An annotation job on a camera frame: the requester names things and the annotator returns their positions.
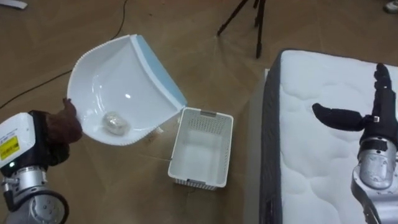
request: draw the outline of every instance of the white mattress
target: white mattress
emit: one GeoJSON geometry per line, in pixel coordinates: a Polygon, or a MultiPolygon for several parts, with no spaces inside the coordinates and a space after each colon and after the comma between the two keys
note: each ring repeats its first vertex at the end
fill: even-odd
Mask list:
{"type": "MultiPolygon", "coordinates": [[[[350,189],[362,132],[324,126],[311,106],[371,113],[376,64],[297,50],[280,61],[283,224],[365,224],[350,189]]],[[[398,70],[388,69],[396,91],[398,70]]]]}

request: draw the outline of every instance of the robotic hand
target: robotic hand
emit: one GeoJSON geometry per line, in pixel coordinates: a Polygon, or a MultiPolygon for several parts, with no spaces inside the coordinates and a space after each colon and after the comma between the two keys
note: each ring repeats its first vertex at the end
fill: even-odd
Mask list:
{"type": "Polygon", "coordinates": [[[69,145],[81,138],[70,100],[58,114],[19,113],[0,124],[0,171],[10,211],[6,224],[65,223],[69,206],[47,186],[46,171],[69,157],[69,145]]]}
{"type": "Polygon", "coordinates": [[[386,66],[379,63],[372,115],[329,109],[315,103],[315,116],[324,125],[344,130],[362,131],[358,165],[352,174],[351,191],[364,209],[369,224],[398,223],[398,157],[396,94],[386,66]]]}

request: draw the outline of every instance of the tripod leg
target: tripod leg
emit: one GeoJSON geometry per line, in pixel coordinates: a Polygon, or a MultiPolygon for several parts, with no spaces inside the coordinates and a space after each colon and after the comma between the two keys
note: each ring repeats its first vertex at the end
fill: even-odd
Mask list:
{"type": "Polygon", "coordinates": [[[256,58],[259,58],[261,56],[262,23],[264,22],[265,5],[266,5],[266,0],[260,0],[259,11],[257,13],[258,14],[257,21],[258,21],[258,25],[259,25],[259,31],[258,31],[258,36],[257,36],[256,58]]]}
{"type": "Polygon", "coordinates": [[[225,28],[228,26],[228,24],[232,21],[233,18],[238,14],[238,12],[243,8],[243,6],[247,3],[248,0],[242,0],[239,5],[236,7],[236,9],[232,12],[231,16],[227,19],[227,21],[221,25],[221,27],[217,31],[217,35],[220,35],[225,28]]]}
{"type": "MultiPolygon", "coordinates": [[[[255,6],[256,6],[255,8],[257,8],[258,3],[259,3],[259,0],[256,0],[256,2],[254,3],[255,6]]],[[[257,15],[256,15],[256,18],[254,19],[254,27],[259,26],[260,13],[261,13],[260,8],[261,8],[261,7],[259,7],[259,8],[257,9],[257,15]]]]}
{"type": "Polygon", "coordinates": [[[253,8],[257,9],[257,6],[259,5],[259,0],[254,1],[253,8]]]}

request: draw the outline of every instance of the sticker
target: sticker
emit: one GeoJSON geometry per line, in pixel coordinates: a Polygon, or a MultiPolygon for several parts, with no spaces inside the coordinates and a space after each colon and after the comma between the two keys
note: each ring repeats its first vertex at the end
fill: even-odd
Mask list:
{"type": "Polygon", "coordinates": [[[7,159],[19,150],[19,143],[17,136],[13,136],[7,140],[2,140],[0,145],[0,158],[1,160],[7,159]]]}

